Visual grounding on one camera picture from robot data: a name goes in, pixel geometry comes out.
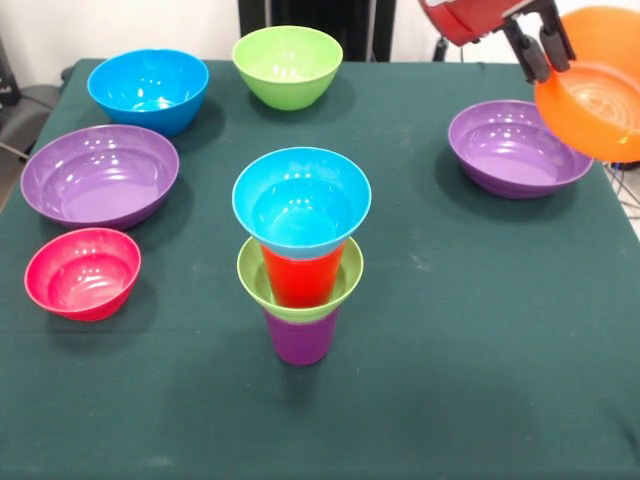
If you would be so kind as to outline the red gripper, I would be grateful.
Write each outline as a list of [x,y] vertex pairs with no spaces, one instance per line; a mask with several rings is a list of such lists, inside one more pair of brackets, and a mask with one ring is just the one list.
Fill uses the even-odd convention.
[[576,59],[554,1],[419,1],[419,5],[438,32],[457,46],[478,43],[490,33],[502,31],[531,84],[546,82],[551,70],[539,43],[521,30],[516,16],[540,16],[539,38],[555,71],[568,71]]

